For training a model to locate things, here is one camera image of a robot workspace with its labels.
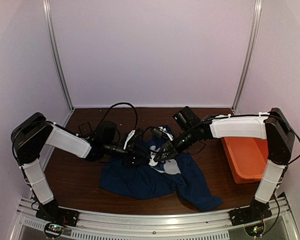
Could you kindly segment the navy white clothing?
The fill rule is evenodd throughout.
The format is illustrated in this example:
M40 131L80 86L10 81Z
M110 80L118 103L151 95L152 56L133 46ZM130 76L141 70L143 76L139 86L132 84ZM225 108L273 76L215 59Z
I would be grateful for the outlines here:
M221 197L211 194L202 170L189 153L155 166L124 166L122 159L111 157L102 168L98 186L139 200L178 193L200 211L209 211L223 204Z

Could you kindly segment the black brooch display box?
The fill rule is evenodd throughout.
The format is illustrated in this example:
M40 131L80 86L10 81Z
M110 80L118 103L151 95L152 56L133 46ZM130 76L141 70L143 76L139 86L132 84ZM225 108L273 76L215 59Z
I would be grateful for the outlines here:
M93 132L90 122L85 122L78 126L80 136L83 138L89 137Z

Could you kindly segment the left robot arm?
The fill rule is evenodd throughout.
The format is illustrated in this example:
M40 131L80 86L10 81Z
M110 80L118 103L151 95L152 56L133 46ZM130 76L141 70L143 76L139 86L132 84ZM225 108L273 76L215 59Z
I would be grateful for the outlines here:
M80 136L49 121L36 112L16 127L11 135L12 153L39 204L38 211L51 222L62 218L62 211L46 180L40 163L44 146L52 146L88 162L109 155L121 158L127 165L149 164L150 152L139 144L141 129L133 129L122 143L114 141L117 125L102 121L88 136Z

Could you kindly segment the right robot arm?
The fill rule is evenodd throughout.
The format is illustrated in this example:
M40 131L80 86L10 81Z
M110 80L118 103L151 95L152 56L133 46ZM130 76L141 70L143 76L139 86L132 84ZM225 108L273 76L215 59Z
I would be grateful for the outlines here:
M225 137L257 138L267 140L268 157L262 179L248 207L232 210L230 215L256 221L266 214L269 201L284 174L293 162L292 150L295 131L279 108L269 112L246 115L215 115L200 119L188 106L173 115L183 130L178 137L168 137L160 150L150 158L150 165L167 161L201 140L221 139Z

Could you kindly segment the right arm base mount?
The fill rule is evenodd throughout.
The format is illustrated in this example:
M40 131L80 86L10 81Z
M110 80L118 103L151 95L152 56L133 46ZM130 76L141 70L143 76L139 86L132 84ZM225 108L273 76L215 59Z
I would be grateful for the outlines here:
M230 210L228 214L232 226L245 225L252 222L258 222L264 218L269 218L273 215L269 207L263 209L260 207L253 207L253 206L235 208L233 210Z

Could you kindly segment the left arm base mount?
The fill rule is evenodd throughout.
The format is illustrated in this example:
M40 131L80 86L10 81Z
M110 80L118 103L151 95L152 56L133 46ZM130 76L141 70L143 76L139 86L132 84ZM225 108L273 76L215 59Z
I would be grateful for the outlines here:
M79 212L76 210L58 208L57 213L45 213L44 210L37 210L35 216L38 219L51 223L57 223L62 226L76 227L79 219Z

